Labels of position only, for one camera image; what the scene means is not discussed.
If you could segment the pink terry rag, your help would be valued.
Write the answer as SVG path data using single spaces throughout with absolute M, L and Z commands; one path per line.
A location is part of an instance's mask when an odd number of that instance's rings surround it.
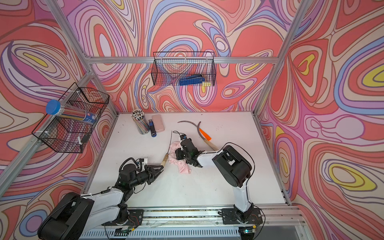
M 189 165 L 186 163 L 185 159 L 177 160 L 176 156 L 176 150 L 181 148 L 181 142 L 175 141 L 170 144 L 170 148 L 168 151 L 168 162 L 170 164 L 176 165 L 178 167 L 180 174 L 189 175 L 191 174 L 192 170 L 190 169 Z

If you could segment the wooden handled sickle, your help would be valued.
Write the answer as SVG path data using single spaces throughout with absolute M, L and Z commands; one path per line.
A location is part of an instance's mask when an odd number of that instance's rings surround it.
M 214 145 L 213 143 L 211 143 L 211 142 L 206 138 L 206 136 L 208 136 L 208 135 L 205 134 L 205 132 L 201 130 L 201 128 L 200 128 L 200 124 L 201 124 L 201 122 L 199 122 L 198 125 L 197 125 L 197 131 L 198 131 L 199 136 L 204 140 L 204 142 L 205 142 L 205 143 L 206 143 L 206 144 L 207 144 L 213 151 L 218 151 L 219 148 L 218 148 L 216 145 Z
M 170 151 L 170 146 L 171 146 L 171 143 L 172 143 L 172 137 L 173 137 L 173 131 L 171 131 L 170 140 L 169 140 L 169 144 L 168 144 L 168 149 L 167 149 L 166 154 L 164 155 L 164 158 L 163 158 L 162 163 L 161 163 L 161 165 L 163 167 L 165 167 L 166 162 L 167 162 L 167 160 L 169 158 L 169 151 Z

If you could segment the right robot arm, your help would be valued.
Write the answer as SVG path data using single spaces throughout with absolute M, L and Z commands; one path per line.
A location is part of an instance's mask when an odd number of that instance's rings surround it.
M 224 179 L 233 187 L 235 203 L 233 213 L 238 222 L 244 223 L 251 216 L 253 204 L 248 194 L 251 164 L 231 145 L 214 152 L 199 151 L 190 138 L 184 139 L 175 150 L 176 159 L 185 160 L 198 168 L 216 167 Z

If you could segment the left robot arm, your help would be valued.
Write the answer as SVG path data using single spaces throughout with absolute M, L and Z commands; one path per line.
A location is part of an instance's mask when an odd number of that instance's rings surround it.
M 163 172 L 166 162 L 164 159 L 160 165 L 147 165 L 128 158 L 119 167 L 114 186 L 97 194 L 66 194 L 41 223 L 38 237 L 42 240 L 77 240 L 84 232 L 108 222 L 116 225 L 132 222 L 138 227 L 141 222 L 131 216 L 126 202 L 137 186 L 152 184 Z

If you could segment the pink eraser block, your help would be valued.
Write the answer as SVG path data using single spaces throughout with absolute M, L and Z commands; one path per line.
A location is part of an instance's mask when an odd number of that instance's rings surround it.
M 165 131 L 165 125 L 163 122 L 163 118 L 160 114 L 156 114 L 152 116 L 152 122 L 154 124 L 155 131 L 157 133 L 161 133 Z

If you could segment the blue black stapler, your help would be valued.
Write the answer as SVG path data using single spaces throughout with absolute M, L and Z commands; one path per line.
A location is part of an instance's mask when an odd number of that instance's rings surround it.
M 151 136 L 152 137 L 156 137 L 157 136 L 157 132 L 156 132 L 153 120 L 149 120 L 149 127 L 150 127 Z

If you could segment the pencil cup on table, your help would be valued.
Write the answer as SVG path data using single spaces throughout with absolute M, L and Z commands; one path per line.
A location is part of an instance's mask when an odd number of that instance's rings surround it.
M 145 135 L 150 131 L 149 124 L 146 120 L 144 111 L 141 109 L 133 110 L 131 113 L 131 117 L 133 121 L 135 122 L 138 131 L 141 135 Z

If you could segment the blue tool in basket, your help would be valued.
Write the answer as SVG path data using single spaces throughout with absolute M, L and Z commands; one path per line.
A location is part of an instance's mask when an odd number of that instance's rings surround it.
M 180 78 L 179 85 L 187 86 L 187 85 L 198 85 L 202 84 L 206 81 L 203 75 L 192 75 L 185 78 Z

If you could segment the blue capped pencil tube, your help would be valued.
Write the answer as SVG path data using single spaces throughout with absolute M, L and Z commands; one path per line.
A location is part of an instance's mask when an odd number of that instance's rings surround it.
M 47 103 L 46 113 L 48 115 L 72 119 L 89 125 L 93 125 L 97 120 L 95 114 L 72 105 L 61 103 L 57 100 L 50 100 Z

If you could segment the orange handled sickle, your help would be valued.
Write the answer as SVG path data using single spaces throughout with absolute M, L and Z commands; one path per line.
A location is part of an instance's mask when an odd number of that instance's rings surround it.
M 191 121 L 186 121 L 186 120 L 183 120 L 183 121 L 179 121 L 178 123 L 189 123 L 189 124 L 192 124 L 193 126 L 195 126 L 197 128 L 197 131 L 198 131 L 198 134 L 199 136 L 203 139 L 203 140 L 207 140 L 207 141 L 210 141 L 212 138 L 206 133 L 204 132 L 202 129 L 200 129 L 200 127 L 198 126 L 198 124 L 195 124 Z

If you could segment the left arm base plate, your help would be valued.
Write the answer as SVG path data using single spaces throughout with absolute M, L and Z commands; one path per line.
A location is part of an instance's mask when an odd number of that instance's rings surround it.
M 138 227 L 142 225 L 144 217 L 143 209 L 120 210 L 116 220 L 106 222 L 103 226 L 129 226 Z

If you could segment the aluminium front rail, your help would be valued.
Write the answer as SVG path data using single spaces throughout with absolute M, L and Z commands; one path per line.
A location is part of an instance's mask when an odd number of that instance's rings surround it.
M 307 222 L 297 207 L 262 206 L 263 222 L 224 224 L 215 207 L 143 208 L 141 225 L 97 226 L 79 236 L 80 240 L 313 240 Z

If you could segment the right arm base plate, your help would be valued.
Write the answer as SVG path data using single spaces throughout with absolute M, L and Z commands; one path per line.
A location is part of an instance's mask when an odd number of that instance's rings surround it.
M 259 226 L 264 222 L 260 209 L 252 206 L 245 212 L 233 207 L 231 209 L 221 209 L 218 214 L 222 217 L 224 225 L 252 224 Z

